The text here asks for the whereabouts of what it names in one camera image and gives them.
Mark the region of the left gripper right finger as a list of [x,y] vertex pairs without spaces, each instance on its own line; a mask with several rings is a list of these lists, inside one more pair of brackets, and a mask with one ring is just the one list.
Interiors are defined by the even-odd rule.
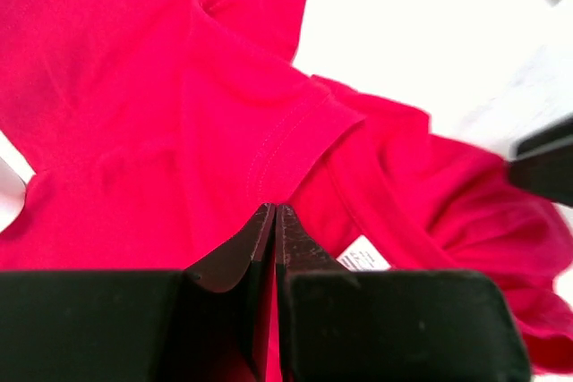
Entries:
[[286,381],[528,381],[509,307],[465,270],[351,271],[276,214],[280,368]]

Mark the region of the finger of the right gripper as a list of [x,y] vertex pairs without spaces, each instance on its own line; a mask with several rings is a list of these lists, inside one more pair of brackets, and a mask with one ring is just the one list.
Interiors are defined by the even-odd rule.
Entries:
[[530,133],[513,148],[509,181],[521,190],[572,207],[572,116]]

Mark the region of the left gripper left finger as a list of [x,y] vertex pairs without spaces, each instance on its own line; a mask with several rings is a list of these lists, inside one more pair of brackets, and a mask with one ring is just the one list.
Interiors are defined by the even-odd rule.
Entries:
[[262,381],[275,214],[184,270],[4,272],[2,380]]

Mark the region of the red t-shirt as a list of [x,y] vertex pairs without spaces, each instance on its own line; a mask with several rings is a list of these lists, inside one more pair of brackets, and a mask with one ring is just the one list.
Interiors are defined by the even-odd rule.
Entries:
[[[292,65],[306,0],[1,0],[1,129],[33,169],[13,271],[184,270],[290,206],[351,271],[465,270],[532,375],[572,370],[572,235],[498,155]],[[272,229],[265,378],[280,368]]]

